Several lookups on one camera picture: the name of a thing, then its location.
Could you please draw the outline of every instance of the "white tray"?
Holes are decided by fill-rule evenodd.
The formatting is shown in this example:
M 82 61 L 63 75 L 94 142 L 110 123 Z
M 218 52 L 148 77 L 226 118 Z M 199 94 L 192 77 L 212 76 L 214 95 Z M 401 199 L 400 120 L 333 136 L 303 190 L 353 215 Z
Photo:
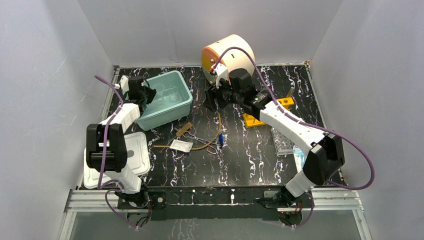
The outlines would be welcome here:
M 134 172 L 135 175 L 145 175 L 150 171 L 150 160 L 147 148 L 146 135 L 143 132 L 135 132 L 127 134 L 125 137 L 126 150 L 133 151 L 134 155 L 128 157 L 127 164 Z M 94 169 L 89 168 L 86 162 L 86 150 L 84 149 L 84 186 L 88 189 L 97 188 L 100 173 Z M 103 174 L 101 183 L 106 183 L 111 180 L 110 177 Z

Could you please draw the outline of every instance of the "teal plastic bin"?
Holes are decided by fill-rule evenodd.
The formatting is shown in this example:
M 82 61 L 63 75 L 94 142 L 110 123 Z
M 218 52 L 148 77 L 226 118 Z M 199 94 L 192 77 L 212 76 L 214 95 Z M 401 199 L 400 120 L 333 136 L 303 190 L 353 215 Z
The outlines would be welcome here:
M 190 114 L 193 96 L 179 71 L 170 71 L 147 81 L 157 93 L 141 117 L 135 121 L 144 131 Z

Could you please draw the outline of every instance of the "black marble tabletop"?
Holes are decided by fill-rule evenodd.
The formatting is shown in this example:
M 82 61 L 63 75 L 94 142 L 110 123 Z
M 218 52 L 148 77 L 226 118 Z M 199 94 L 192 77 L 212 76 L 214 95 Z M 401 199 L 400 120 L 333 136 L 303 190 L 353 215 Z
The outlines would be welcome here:
M 293 114 L 307 123 L 323 125 L 304 65 L 271 65 L 260 66 L 259 69 L 277 98 L 284 98 L 291 87 L 295 88 L 292 95 L 295 105 L 291 107 Z M 209 83 L 200 67 L 122 68 L 118 79 L 122 75 L 143 76 L 148 79 L 174 70 L 181 72 L 193 96 L 191 112 L 187 117 L 144 132 L 151 162 L 150 172 L 145 177 L 148 186 L 282 185 L 297 173 L 293 154 L 276 155 L 271 127 L 263 125 L 246 128 L 243 111 L 236 105 L 218 110 L 222 120 L 224 145 L 217 154 L 211 154 L 206 149 L 184 153 L 153 147 L 168 144 L 175 137 L 176 131 L 173 129 L 179 129 L 188 122 L 193 123 L 191 133 L 198 138 L 209 140 L 217 133 L 218 113 L 202 107 L 204 90 Z M 253 75 L 253 81 L 258 89 L 263 88 L 256 74 Z M 118 98 L 113 96 L 109 113 L 117 108 L 118 103 Z M 133 123 L 126 134 L 134 132 L 143 130 Z M 193 147 L 201 145 L 195 142 Z M 332 180 L 339 183 L 342 181 L 337 173 Z

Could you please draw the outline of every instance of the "metal forceps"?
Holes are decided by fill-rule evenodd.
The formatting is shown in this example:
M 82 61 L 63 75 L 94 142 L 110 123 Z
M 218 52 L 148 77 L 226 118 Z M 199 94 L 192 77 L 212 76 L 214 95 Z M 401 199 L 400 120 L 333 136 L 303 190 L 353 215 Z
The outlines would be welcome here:
M 208 140 L 205 140 L 205 139 L 202 139 L 202 138 L 199 138 L 199 137 L 196 137 L 194 134 L 191 134 L 190 132 L 185 132 L 185 133 L 183 133 L 182 134 L 182 136 L 184 137 L 184 138 L 186 138 L 186 139 L 192 139 L 192 140 L 196 140 L 196 141 L 198 141 L 199 143 L 202 143 L 202 144 L 207 144 L 207 143 L 209 143 L 209 141 Z M 219 146 L 220 145 L 220 143 L 219 142 L 217 142 L 217 140 L 215 139 L 213 142 L 211 142 L 210 143 L 210 145 L 209 146 L 207 146 L 206 147 L 206 151 L 208 152 L 208 153 L 210 153 L 210 154 L 213 154 L 213 155 L 216 155 L 217 153 L 218 153 L 218 150 L 217 150 L 217 148 L 216 147 L 213 147 L 212 145 L 215 145 L 215 146 Z

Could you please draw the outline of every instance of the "white wall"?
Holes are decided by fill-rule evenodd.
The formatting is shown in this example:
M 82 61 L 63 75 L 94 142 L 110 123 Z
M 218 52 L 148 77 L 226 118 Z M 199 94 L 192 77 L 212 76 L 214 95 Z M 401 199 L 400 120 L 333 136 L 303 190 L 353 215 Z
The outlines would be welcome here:
M 56 239 L 113 66 L 76 0 L 1 1 L 1 239 Z
M 310 60 L 342 0 L 78 0 L 121 67 L 200 65 L 201 51 L 238 34 L 257 63 Z
M 374 162 L 359 192 L 374 239 L 424 236 L 423 13 L 422 0 L 345 0 L 311 62 L 327 125 Z M 348 182 L 366 183 L 363 157 L 345 154 Z

